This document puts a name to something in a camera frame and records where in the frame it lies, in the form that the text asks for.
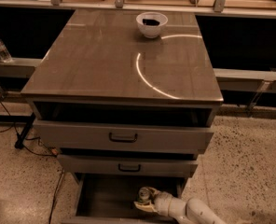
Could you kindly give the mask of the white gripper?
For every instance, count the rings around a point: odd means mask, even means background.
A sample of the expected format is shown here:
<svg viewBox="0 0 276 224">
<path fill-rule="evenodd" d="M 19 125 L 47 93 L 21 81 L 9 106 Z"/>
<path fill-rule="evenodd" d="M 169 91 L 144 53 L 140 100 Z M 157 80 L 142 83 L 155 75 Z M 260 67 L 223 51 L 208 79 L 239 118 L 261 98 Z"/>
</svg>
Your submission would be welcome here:
<svg viewBox="0 0 276 224">
<path fill-rule="evenodd" d="M 156 196 L 154 204 L 152 203 L 139 203 L 135 202 L 134 205 L 137 209 L 147 213 L 158 213 L 165 217 L 177 217 L 177 199 L 170 193 L 160 192 L 160 190 L 148 187 L 152 196 Z"/>
</svg>

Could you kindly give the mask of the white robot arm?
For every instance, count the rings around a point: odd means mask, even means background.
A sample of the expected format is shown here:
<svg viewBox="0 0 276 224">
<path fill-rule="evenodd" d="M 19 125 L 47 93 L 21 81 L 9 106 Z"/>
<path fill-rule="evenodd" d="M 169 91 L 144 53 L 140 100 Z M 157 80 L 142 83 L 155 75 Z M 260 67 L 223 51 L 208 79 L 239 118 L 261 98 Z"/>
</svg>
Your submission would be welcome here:
<svg viewBox="0 0 276 224">
<path fill-rule="evenodd" d="M 179 224 L 227 224 L 203 201 L 190 198 L 187 202 L 170 193 L 151 187 L 142 187 L 134 202 L 137 209 L 172 217 Z"/>
</svg>

